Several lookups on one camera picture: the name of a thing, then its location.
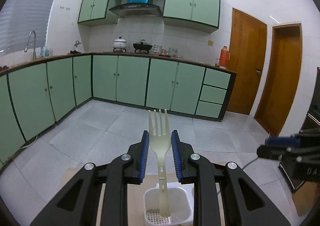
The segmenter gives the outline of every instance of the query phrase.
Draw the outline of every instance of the drawer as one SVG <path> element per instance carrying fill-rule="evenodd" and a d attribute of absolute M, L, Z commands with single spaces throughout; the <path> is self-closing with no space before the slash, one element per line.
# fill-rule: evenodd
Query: drawer
<path fill-rule="evenodd" d="M 218 118 L 222 105 L 199 101 L 196 115 Z"/>
<path fill-rule="evenodd" d="M 230 76 L 231 74 L 207 68 L 204 78 L 204 84 L 227 89 Z"/>
<path fill-rule="evenodd" d="M 203 85 L 200 100 L 222 104 L 226 92 L 224 89 Z"/>

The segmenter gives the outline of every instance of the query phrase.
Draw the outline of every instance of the white pot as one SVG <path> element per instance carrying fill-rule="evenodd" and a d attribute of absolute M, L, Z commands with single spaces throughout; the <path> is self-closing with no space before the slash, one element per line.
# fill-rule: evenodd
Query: white pot
<path fill-rule="evenodd" d="M 127 46 L 127 41 L 122 39 L 121 36 L 113 40 L 113 45 L 112 45 L 113 48 L 124 49 L 126 48 L 126 46 Z"/>

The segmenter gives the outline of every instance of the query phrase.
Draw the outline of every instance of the window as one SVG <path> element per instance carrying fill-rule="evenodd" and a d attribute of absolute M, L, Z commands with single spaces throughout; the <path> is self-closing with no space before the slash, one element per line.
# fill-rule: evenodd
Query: window
<path fill-rule="evenodd" d="M 0 56 L 23 51 L 30 31 L 36 47 L 44 46 L 53 0 L 7 0 L 0 11 Z M 29 42 L 33 47 L 33 35 Z"/>

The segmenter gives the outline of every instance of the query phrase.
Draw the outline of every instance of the door frame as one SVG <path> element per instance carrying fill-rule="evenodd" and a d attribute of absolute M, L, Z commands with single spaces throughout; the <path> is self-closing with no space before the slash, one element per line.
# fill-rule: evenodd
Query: door frame
<path fill-rule="evenodd" d="M 267 91 L 266 91 L 266 85 L 267 85 L 267 82 L 268 82 L 268 79 L 270 79 L 270 65 L 271 65 L 271 61 L 273 60 L 273 56 L 274 56 L 274 54 L 275 54 L 275 52 L 274 52 L 274 43 L 275 43 L 275 32 L 276 32 L 276 29 L 279 29 L 279 28 L 283 28 L 283 27 L 299 27 L 299 32 L 300 32 L 300 57 L 299 57 L 299 62 L 300 62 L 300 71 L 299 71 L 299 79 L 298 79 L 298 83 L 297 83 L 297 87 L 296 87 L 296 92 L 295 92 L 295 95 L 296 95 L 296 93 L 297 93 L 297 88 L 298 88 L 298 84 L 299 84 L 299 80 L 300 80 L 300 74 L 301 74 L 301 64 L 302 64 L 302 43 L 303 43 L 303 41 L 302 41 L 302 27 L 301 27 L 301 23 L 292 23 L 292 24 L 284 24 L 284 25 L 278 25 L 278 26 L 273 26 L 272 27 L 272 44 L 271 44 L 271 54 L 270 54 L 270 62 L 269 62 L 269 65 L 268 65 L 268 74 L 267 74 L 267 78 L 266 78 L 266 81 L 265 81 L 265 84 L 264 84 L 264 88 L 263 88 L 263 92 L 262 92 L 262 95 L 261 95 L 261 98 L 260 98 L 260 101 L 259 101 L 259 105 L 258 105 L 258 108 L 257 108 L 257 111 L 256 111 L 256 113 L 254 114 L 254 119 L 255 120 L 259 120 L 259 118 L 257 118 L 257 114 L 259 113 L 259 110 L 260 110 L 260 108 L 262 107 L 262 99 L 263 99 L 263 97 L 265 96 L 265 94 L 267 93 Z M 258 121 L 259 122 L 259 124 L 264 128 L 264 129 L 266 129 L 267 127 L 266 127 L 266 125 L 265 124 L 263 124 L 263 123 L 261 123 L 261 121 Z"/>

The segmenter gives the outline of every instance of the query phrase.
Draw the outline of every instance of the power cord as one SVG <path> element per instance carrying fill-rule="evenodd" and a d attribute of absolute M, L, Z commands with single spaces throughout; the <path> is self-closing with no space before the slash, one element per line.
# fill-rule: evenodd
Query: power cord
<path fill-rule="evenodd" d="M 259 157 L 256 157 L 255 159 L 251 160 L 250 162 L 248 162 L 247 164 L 244 165 L 244 167 L 242 168 L 242 170 L 244 170 L 248 165 L 251 165 L 254 161 L 256 161 Z"/>

